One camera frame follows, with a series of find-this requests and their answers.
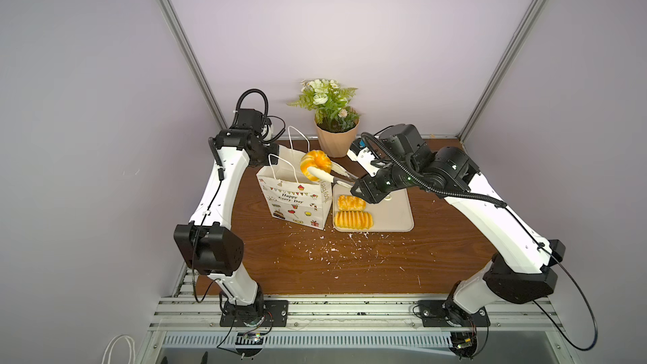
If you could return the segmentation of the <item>small twisted bread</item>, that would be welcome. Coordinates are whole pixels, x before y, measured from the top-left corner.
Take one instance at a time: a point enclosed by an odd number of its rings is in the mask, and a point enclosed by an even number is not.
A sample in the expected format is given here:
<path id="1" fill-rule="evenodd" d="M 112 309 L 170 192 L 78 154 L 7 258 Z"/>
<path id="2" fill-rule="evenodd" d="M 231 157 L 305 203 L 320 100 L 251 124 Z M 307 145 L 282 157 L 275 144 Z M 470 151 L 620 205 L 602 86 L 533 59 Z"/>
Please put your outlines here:
<path id="1" fill-rule="evenodd" d="M 352 195 L 341 195 L 337 199 L 337 208 L 342 212 L 363 212 L 367 208 L 367 202 Z"/>

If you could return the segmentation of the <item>metal tongs with white tips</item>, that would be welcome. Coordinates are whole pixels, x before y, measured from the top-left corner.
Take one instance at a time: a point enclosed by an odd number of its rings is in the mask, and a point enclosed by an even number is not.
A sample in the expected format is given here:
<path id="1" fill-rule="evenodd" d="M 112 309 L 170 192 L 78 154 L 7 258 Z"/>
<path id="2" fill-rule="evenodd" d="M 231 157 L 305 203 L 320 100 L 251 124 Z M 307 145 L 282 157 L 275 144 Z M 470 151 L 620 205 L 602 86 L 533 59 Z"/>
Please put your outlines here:
<path id="1" fill-rule="evenodd" d="M 316 177 L 319 181 L 329 182 L 348 189 L 352 189 L 358 180 L 356 175 L 350 173 L 346 168 L 335 162 L 332 163 L 330 173 L 318 168 L 317 166 L 308 167 L 307 172 Z"/>

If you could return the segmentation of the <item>white printed paper gift bag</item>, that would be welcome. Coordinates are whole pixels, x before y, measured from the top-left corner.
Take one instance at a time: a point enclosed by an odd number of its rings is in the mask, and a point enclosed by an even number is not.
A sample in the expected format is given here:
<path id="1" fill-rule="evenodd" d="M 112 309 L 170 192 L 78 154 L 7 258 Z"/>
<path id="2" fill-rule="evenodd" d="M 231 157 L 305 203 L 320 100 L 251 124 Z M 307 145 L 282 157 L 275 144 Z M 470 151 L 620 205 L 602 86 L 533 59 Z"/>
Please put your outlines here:
<path id="1" fill-rule="evenodd" d="M 323 230 L 333 202 L 332 185 L 312 182 L 300 170 L 303 151 L 279 147 L 279 162 L 256 174 L 271 216 L 294 224 Z"/>

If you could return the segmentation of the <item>round yellow bun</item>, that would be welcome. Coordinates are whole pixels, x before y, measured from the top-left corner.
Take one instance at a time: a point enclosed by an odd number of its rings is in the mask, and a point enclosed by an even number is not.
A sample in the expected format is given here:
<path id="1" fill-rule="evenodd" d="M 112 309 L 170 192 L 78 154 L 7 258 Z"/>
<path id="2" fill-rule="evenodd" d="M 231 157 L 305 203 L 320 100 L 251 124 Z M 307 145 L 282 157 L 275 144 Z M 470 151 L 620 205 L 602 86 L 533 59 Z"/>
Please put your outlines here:
<path id="1" fill-rule="evenodd" d="M 308 171 L 311 167 L 323 170 L 323 172 L 329 174 L 332 171 L 332 161 L 323 150 L 312 150 L 301 159 L 300 170 L 308 180 L 317 182 L 319 181 L 318 177 Z"/>

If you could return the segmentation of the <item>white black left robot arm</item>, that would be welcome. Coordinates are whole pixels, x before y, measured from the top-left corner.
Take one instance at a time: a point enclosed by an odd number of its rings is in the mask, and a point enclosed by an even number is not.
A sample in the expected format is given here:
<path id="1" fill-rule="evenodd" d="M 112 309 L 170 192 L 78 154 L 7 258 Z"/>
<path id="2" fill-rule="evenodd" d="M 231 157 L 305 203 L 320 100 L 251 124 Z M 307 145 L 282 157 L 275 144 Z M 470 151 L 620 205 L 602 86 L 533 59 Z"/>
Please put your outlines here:
<path id="1" fill-rule="evenodd" d="M 244 241 L 232 231 L 234 202 L 247 168 L 278 163 L 277 140 L 266 93 L 244 91 L 232 124 L 207 140 L 212 173 L 189 222 L 174 231 L 175 244 L 191 269 L 195 301 L 206 299 L 197 292 L 196 277 L 207 276 L 221 288 L 223 315 L 246 326 L 261 322 L 266 307 L 261 285 L 244 267 Z"/>

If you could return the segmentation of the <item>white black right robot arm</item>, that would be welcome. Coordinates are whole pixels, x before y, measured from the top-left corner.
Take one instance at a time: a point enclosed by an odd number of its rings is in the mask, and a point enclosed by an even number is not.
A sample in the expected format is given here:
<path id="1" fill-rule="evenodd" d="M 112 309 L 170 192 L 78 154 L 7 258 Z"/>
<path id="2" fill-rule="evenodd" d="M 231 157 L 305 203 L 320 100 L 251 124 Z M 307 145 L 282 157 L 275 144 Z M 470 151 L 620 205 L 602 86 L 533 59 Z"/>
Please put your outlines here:
<path id="1" fill-rule="evenodd" d="M 366 172 L 355 180 L 352 195 L 377 204 L 393 192 L 418 187 L 461 212 L 495 247 L 484 268 L 456 283 L 443 303 L 449 325 L 465 325 L 497 299 L 537 303 L 554 293 L 554 269 L 564 266 L 564 244 L 531 229 L 460 148 L 433 151 L 415 126 L 399 124 L 378 134 L 362 133 L 350 158 Z"/>

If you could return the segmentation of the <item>long ridged bread front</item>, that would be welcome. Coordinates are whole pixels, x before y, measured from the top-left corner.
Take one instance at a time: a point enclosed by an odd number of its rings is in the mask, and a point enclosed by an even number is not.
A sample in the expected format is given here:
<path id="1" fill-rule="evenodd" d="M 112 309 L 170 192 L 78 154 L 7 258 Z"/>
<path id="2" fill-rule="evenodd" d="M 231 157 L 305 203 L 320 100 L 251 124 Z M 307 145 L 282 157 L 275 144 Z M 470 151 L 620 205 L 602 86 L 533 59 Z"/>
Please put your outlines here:
<path id="1" fill-rule="evenodd" d="M 335 214 L 334 225 L 338 229 L 369 230 L 374 226 L 370 212 L 339 211 Z"/>

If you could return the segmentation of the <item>potted plant in pink pot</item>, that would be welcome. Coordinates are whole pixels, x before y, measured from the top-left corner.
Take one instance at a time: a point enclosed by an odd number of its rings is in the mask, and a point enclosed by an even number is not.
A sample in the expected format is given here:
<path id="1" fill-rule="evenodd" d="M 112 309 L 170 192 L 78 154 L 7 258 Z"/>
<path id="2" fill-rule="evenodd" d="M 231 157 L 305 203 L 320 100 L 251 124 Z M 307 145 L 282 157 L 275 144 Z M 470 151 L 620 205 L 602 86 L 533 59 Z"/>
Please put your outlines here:
<path id="1" fill-rule="evenodd" d="M 314 113 L 318 142 L 330 158 L 346 157 L 357 137 L 360 113 L 350 105 L 356 92 L 335 79 L 310 79 L 302 82 L 298 99 L 289 103 Z"/>

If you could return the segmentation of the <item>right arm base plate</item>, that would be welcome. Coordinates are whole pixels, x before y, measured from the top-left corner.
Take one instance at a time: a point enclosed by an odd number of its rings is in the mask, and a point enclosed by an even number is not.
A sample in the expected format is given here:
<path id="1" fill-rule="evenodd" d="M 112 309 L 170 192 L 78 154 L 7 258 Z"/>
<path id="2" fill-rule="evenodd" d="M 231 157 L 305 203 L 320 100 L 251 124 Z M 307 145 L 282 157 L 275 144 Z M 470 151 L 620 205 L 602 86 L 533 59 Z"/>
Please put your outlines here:
<path id="1" fill-rule="evenodd" d="M 485 328 L 491 325 L 485 308 L 468 313 L 453 302 L 441 300 L 421 300 L 413 313 L 422 320 L 424 327 Z"/>

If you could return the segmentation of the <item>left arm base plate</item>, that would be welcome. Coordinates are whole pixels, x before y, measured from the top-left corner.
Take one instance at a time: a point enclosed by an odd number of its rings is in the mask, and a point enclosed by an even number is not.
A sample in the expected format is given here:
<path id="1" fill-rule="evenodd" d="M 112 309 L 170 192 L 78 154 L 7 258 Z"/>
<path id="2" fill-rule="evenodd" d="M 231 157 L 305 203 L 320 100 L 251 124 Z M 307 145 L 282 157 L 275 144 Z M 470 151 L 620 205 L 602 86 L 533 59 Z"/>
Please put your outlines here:
<path id="1" fill-rule="evenodd" d="M 289 303 L 286 300 L 271 300 L 261 305 L 237 305 L 221 303 L 221 327 L 286 327 Z"/>

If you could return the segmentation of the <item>aluminium front rail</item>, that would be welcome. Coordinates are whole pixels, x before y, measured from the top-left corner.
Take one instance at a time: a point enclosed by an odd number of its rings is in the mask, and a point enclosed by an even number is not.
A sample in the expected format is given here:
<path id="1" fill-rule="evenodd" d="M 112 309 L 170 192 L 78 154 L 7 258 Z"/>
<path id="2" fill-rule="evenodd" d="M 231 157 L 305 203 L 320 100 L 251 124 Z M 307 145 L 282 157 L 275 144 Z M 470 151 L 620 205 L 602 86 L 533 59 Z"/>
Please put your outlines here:
<path id="1" fill-rule="evenodd" d="M 443 294 L 347 294 L 275 295 L 271 300 L 289 303 L 284 330 L 396 330 L 423 328 L 413 313 L 421 300 L 441 300 Z M 162 298 L 155 309 L 151 329 L 217 330 L 221 318 L 219 298 L 197 303 L 188 295 Z M 560 319 L 552 303 L 543 298 L 537 303 L 515 305 L 499 300 L 485 307 L 490 330 L 552 331 Z"/>

